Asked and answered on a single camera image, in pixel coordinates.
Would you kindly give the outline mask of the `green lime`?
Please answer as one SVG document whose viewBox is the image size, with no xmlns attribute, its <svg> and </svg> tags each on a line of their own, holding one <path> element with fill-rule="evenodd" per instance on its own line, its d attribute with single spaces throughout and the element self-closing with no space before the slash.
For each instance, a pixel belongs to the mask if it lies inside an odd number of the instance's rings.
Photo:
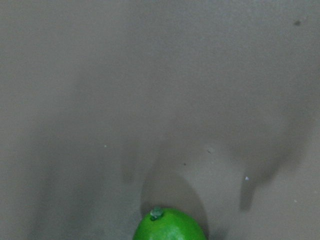
<svg viewBox="0 0 320 240">
<path fill-rule="evenodd" d="M 139 222 L 134 240 L 205 240 L 198 222 L 188 214 L 168 207 L 154 207 Z"/>
</svg>

